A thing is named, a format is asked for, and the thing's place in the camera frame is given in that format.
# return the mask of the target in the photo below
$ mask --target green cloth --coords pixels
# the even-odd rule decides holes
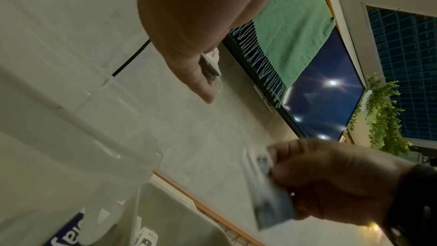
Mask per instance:
[[[325,0],[270,0],[253,22],[259,46],[287,88],[335,27]]]

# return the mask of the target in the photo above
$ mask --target black sleeve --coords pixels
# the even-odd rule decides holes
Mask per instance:
[[[381,228],[396,246],[437,245],[437,170],[416,165],[407,174]]]

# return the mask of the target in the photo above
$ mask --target finger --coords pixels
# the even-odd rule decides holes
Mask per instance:
[[[210,104],[214,101],[215,90],[202,74],[202,69],[198,63],[193,63],[189,69],[180,70],[174,67],[170,67],[170,69],[182,83],[186,84],[192,92],[199,95],[206,103]]]
[[[276,164],[292,156],[302,154],[305,151],[304,143],[306,143],[304,139],[280,142],[267,147],[267,151],[272,157],[273,163]]]
[[[276,164],[272,169],[275,182],[283,187],[297,187],[331,177],[337,166],[331,155],[316,152],[296,155]]]

